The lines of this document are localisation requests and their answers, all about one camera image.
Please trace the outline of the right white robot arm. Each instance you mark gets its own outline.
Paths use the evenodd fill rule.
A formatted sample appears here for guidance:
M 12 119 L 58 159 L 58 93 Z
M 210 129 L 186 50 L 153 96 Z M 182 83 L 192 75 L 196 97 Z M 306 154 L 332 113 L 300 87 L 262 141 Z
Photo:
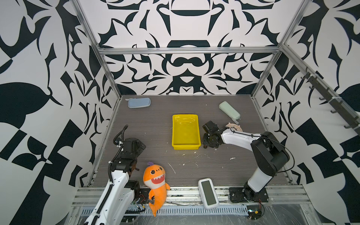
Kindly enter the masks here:
M 204 148 L 218 148 L 222 144 L 238 146 L 253 152 L 257 169 L 243 187 L 229 188 L 229 199 L 233 203 L 267 202 L 266 186 L 290 160 L 285 148 L 271 132 L 246 133 L 242 128 L 229 123 L 219 128 L 212 121 L 202 128 Z

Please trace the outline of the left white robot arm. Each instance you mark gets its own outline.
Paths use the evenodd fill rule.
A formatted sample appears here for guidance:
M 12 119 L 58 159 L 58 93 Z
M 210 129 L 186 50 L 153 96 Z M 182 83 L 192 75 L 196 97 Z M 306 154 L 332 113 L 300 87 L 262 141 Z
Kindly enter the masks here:
M 119 225 L 128 207 L 139 198 L 139 181 L 130 180 L 130 176 L 137 170 L 137 158 L 146 146 L 137 138 L 117 143 L 119 151 L 109 162 L 107 185 L 85 225 Z

